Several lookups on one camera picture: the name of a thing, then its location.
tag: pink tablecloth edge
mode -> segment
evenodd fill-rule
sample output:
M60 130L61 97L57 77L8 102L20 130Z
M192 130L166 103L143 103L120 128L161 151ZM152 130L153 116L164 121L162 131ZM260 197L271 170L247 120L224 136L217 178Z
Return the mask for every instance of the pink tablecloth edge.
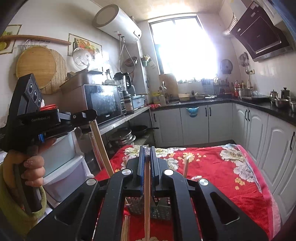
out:
M273 196L272 196L272 194L271 194L271 192L264 180L264 177L262 176L261 172L259 171L259 169L255 165L252 157L248 154L248 152L241 145L237 145L237 147L239 148L239 150L243 153L244 157L249 162L250 166L253 169L253 172L256 175L259 185L261 187L262 195L267 203L268 226L269 226L269 234L270 234L269 240L272 240L273 237L279 232L279 230L281 228L281 217L279 214L278 205L277 205L276 201L274 200L274 198L273 198Z

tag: sleeve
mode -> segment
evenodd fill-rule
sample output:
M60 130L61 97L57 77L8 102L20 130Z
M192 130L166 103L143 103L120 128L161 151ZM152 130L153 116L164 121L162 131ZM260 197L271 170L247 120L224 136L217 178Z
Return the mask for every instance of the sleeve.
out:
M46 208L46 195L43 187L40 187L42 209L33 213L31 216L13 200L10 196L7 186L3 179L3 165L0 165L0 209L6 216L10 225L21 235L23 238L27 233L37 224L45 212Z

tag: window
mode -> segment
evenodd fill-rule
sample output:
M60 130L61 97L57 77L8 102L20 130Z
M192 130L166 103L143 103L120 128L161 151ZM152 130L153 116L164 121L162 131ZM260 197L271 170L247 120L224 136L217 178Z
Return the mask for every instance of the window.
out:
M150 23L160 74L179 80L213 79L217 73L215 48L197 17Z

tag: round wooden board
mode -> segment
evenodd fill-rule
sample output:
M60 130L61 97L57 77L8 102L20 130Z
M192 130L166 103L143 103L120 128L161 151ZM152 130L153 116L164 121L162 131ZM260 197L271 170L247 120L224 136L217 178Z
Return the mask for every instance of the round wooden board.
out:
M40 89L46 87L57 71L51 51L43 46L32 46L20 55L17 61L17 78L33 73Z
M49 85L41 89L41 93L46 95L56 93L59 90L59 87L67 81L67 64L65 59L56 50L50 49L50 51L57 62L57 73Z

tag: hand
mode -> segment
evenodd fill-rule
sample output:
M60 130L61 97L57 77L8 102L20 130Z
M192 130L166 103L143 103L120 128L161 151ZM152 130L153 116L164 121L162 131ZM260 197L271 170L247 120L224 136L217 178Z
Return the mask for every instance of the hand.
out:
M56 138L51 138L45 141L39 149L38 154L50 148L56 141ZM27 170L23 173L22 178L26 179L26 185L32 187L40 187L43 185L43 176L45 174L44 159L42 156L29 157L26 154L18 151L10 150L3 162L3 178L9 189L15 190L15 176L13 172L13 164L24 162Z

